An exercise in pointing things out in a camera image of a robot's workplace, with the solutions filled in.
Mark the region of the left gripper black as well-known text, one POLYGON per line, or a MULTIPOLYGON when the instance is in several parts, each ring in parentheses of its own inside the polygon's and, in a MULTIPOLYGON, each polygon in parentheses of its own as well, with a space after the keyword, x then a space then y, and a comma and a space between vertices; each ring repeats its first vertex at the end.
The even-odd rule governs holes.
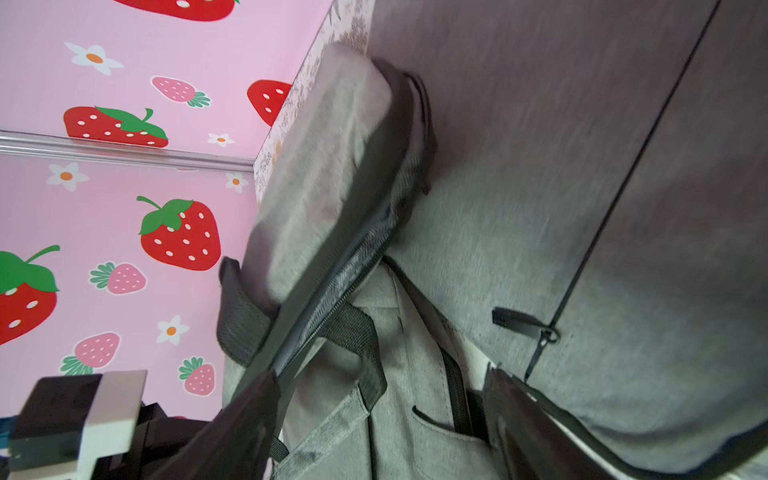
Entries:
POLYGON ((158 403, 142 404, 129 450, 100 458, 92 479, 149 479, 207 425, 204 420, 168 416, 158 403))

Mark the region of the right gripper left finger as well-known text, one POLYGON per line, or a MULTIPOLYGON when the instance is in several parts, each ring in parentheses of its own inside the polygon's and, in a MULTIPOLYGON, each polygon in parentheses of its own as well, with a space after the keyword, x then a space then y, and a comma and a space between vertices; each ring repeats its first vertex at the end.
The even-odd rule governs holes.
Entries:
POLYGON ((151 477, 261 479, 275 436, 280 396, 275 372, 262 373, 151 477))

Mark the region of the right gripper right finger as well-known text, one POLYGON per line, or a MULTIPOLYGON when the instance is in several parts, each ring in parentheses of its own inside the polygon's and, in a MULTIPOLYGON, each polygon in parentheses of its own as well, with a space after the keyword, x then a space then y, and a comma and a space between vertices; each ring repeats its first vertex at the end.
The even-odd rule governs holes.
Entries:
POLYGON ((522 383, 490 368, 482 390, 488 441, 504 479, 609 479, 611 475, 578 447, 522 383))

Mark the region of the grey laptop bag with handles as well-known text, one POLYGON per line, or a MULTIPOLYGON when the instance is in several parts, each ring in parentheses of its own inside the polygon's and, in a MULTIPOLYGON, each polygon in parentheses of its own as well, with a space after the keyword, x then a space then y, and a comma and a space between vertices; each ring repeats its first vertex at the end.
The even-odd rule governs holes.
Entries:
POLYGON ((408 221, 435 147, 419 76, 340 43, 324 50, 244 257, 220 263, 225 400, 297 363, 408 221))

